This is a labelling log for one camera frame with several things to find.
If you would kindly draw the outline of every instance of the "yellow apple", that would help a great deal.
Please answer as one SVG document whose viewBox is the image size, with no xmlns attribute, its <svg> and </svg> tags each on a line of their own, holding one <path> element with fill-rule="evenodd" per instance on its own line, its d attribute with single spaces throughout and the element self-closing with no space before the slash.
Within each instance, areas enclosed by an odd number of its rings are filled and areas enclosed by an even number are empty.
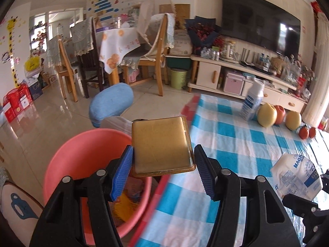
<svg viewBox="0 0 329 247">
<path fill-rule="evenodd" d="M 302 116 L 299 112 L 290 111 L 286 114 L 286 126 L 289 130 L 296 130 L 302 123 Z"/>
<path fill-rule="evenodd" d="M 270 127 L 275 123 L 277 116 L 276 109 L 272 105 L 265 103 L 258 110 L 257 121 L 261 126 Z"/>
</svg>

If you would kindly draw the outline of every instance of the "checkered tablecloth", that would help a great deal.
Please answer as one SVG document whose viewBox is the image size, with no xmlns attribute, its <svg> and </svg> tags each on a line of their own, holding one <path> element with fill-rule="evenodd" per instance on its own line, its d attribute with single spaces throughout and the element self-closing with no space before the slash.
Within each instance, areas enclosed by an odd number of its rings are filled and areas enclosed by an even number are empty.
<svg viewBox="0 0 329 247">
<path fill-rule="evenodd" d="M 239 102 L 213 96 L 194 97 L 182 111 L 190 120 L 194 116 L 190 126 L 193 147 L 201 144 L 208 157 L 239 176 L 263 175 L 271 184 L 270 169 L 284 152 L 304 155 L 321 174 L 329 168 L 328 133 L 318 131 L 314 139 L 302 141 L 284 124 L 264 128 L 255 120 L 246 122 L 239 115 L 241 106 Z M 166 176 L 163 182 L 166 184 L 160 182 L 151 202 L 154 210 L 147 212 L 129 246 L 207 246 L 219 202 L 206 195 L 198 170 Z M 329 209 L 326 199 L 324 191 L 315 198 L 322 210 Z M 293 216 L 289 209 L 287 212 L 302 240 L 301 218 Z M 245 221 L 246 199 L 242 197 L 235 246 L 242 244 Z"/>
</svg>

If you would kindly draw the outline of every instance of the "television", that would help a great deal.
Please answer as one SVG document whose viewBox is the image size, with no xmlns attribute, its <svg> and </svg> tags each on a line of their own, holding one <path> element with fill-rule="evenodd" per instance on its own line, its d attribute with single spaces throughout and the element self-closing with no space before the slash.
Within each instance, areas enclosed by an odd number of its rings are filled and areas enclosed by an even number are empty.
<svg viewBox="0 0 329 247">
<path fill-rule="evenodd" d="M 297 58 L 300 20 L 265 0 L 223 0 L 221 34 Z"/>
</svg>

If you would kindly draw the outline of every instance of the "white tablecloth with orange print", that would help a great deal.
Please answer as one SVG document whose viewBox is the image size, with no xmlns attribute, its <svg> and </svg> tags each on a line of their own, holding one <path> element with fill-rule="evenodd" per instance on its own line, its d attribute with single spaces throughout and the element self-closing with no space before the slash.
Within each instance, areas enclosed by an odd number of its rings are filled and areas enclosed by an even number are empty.
<svg viewBox="0 0 329 247">
<path fill-rule="evenodd" d="M 109 29 L 102 32 L 99 60 L 108 74 L 121 64 L 123 57 L 140 47 L 136 28 Z"/>
</svg>

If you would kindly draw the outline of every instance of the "blue stool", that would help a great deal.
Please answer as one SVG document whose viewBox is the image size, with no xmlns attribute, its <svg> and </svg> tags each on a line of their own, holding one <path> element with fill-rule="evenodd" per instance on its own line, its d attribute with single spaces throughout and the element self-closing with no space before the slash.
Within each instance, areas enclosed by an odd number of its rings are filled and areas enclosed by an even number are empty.
<svg viewBox="0 0 329 247">
<path fill-rule="evenodd" d="M 109 116 L 120 116 L 134 101 L 131 87 L 125 83 L 113 85 L 97 94 L 89 106 L 89 118 L 94 127 Z"/>
</svg>

